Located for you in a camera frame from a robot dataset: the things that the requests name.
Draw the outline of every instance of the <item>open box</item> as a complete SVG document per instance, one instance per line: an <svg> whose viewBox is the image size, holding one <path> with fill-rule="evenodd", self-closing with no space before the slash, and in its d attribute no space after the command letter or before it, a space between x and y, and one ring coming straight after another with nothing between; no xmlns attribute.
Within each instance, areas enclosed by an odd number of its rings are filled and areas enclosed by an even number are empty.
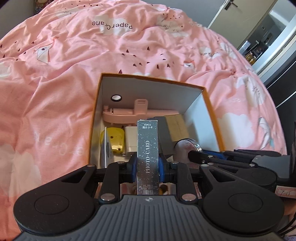
<svg viewBox="0 0 296 241"><path fill-rule="evenodd" d="M112 101L121 96L119 102ZM89 143L89 163L100 167L100 134L105 127L119 127L103 121L103 106L133 109L136 99L147 99L150 110L176 110L183 115L189 137L201 148L222 151L224 144L208 93L204 87L138 75L102 73L94 105ZM114 155L114 161L128 161L129 156Z"/></svg>

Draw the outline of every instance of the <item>door handle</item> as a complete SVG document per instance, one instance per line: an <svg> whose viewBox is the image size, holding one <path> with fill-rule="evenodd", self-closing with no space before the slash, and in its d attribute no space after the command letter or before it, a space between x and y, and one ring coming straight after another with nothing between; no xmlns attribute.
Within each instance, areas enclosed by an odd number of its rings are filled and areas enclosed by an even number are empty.
<svg viewBox="0 0 296 241"><path fill-rule="evenodd" d="M224 9L225 9L225 10L228 10L229 7L231 6L231 4L233 4L235 7L238 7L235 3L233 3L233 1L234 1L234 0L230 0L230 1L226 4L226 6L224 7Z"/></svg>

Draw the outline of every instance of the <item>gray photo card box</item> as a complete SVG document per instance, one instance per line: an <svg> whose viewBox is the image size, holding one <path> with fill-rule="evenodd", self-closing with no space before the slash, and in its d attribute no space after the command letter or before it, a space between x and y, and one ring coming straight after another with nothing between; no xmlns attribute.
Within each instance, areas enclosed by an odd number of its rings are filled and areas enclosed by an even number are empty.
<svg viewBox="0 0 296 241"><path fill-rule="evenodd" d="M138 121L138 195L159 195L157 120Z"/></svg>

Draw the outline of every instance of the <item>door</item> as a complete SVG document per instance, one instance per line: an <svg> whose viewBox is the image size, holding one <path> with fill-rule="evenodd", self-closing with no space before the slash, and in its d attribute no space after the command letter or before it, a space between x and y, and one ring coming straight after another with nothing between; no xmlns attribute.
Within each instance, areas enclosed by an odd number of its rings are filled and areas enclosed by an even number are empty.
<svg viewBox="0 0 296 241"><path fill-rule="evenodd" d="M247 40L277 0L226 0L209 25L235 48Z"/></svg>

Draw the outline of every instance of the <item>bed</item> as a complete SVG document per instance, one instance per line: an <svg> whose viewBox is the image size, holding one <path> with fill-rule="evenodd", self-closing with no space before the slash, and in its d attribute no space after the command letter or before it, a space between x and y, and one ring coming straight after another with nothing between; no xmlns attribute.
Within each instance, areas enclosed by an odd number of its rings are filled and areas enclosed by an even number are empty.
<svg viewBox="0 0 296 241"><path fill-rule="evenodd" d="M180 9L138 0L55 0L0 40L0 240L26 191L87 164L102 72L206 87L225 148L286 154L274 103L222 36Z"/></svg>

